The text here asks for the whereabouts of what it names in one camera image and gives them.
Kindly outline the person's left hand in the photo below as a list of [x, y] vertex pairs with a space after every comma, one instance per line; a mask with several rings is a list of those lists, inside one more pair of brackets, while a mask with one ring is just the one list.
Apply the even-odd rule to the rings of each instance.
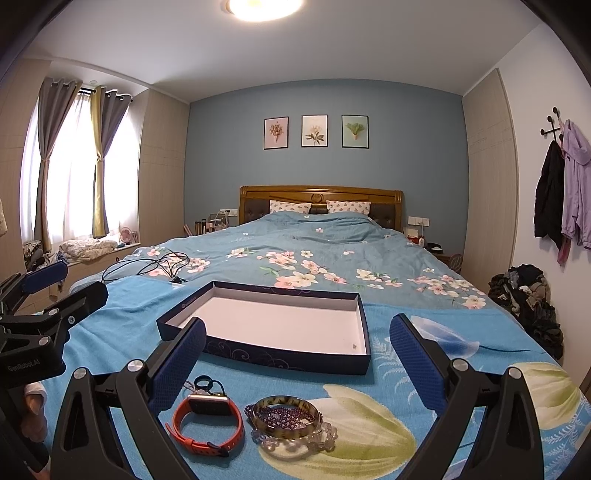
[[42, 443], [47, 436], [47, 420], [44, 415], [46, 400], [47, 392], [40, 382], [24, 387], [26, 413], [21, 421], [21, 431], [26, 438], [35, 443]]

